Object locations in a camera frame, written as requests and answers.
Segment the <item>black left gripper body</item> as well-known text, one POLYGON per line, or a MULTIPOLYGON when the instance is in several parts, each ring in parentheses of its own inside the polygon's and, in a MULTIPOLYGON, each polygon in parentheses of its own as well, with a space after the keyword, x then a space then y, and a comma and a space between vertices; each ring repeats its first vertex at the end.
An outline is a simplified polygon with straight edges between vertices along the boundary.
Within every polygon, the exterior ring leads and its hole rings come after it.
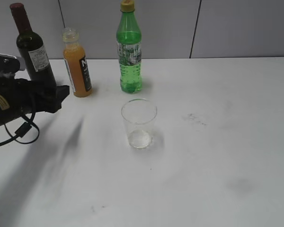
POLYGON ((68 85, 48 87, 42 82, 14 79, 4 87, 4 97, 9 104, 7 116, 19 118, 38 112, 53 114, 61 109, 69 94, 68 85))

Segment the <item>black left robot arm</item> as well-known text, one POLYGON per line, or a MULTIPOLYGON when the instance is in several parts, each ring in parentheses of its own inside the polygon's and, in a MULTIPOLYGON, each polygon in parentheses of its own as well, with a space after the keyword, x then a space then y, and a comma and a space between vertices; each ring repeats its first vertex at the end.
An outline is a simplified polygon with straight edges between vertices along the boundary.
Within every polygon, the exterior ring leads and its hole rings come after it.
POLYGON ((68 85, 48 87, 26 79, 0 78, 0 126, 33 112, 55 113, 70 94, 68 85))

